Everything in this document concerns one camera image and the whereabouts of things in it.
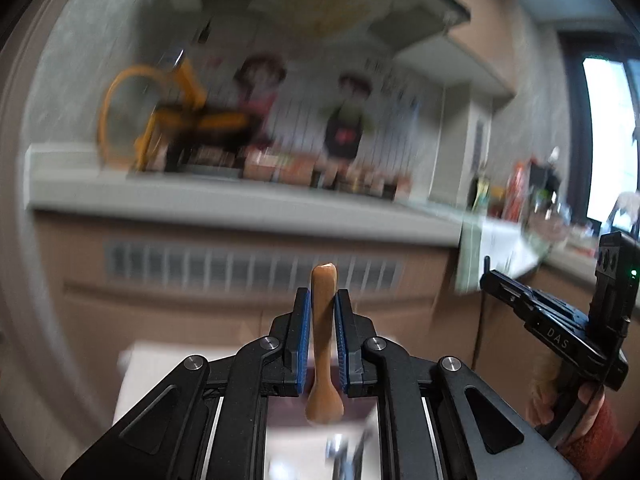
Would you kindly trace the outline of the gloved right hand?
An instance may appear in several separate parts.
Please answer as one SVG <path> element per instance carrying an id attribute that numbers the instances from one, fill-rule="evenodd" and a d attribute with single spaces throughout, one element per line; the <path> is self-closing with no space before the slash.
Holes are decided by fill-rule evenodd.
<path id="1" fill-rule="evenodd" d="M 534 427 L 549 425 L 553 420 L 552 408 L 559 394 L 561 364 L 561 359 L 550 351 L 535 362 L 525 411 L 525 419 Z M 586 404 L 587 409 L 572 433 L 564 440 L 564 444 L 570 444 L 588 434 L 605 404 L 604 389 L 596 391 L 590 385 L 582 385 L 578 400 Z"/>

